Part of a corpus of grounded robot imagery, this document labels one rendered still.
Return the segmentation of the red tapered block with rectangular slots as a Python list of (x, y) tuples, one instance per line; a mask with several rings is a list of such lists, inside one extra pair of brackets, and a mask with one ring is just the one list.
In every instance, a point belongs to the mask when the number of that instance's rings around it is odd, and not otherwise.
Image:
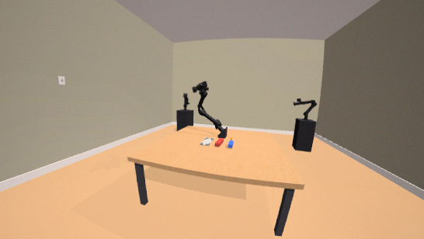
[(216, 143), (215, 147), (220, 147), (224, 143), (224, 138), (220, 138)]

